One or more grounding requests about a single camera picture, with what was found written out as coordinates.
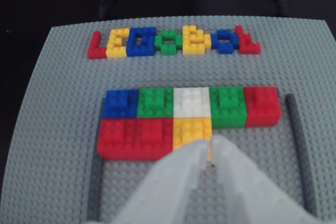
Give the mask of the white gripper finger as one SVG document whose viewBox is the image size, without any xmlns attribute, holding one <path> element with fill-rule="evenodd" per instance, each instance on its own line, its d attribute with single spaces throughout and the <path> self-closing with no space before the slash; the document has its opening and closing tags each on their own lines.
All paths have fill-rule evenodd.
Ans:
<svg viewBox="0 0 336 224">
<path fill-rule="evenodd" d="M 229 223 L 317 223 L 234 143 L 213 136 L 212 158 L 224 186 Z"/>
<path fill-rule="evenodd" d="M 196 140 L 158 160 L 111 223 L 183 223 L 208 146 L 207 140 Z"/>
</svg>

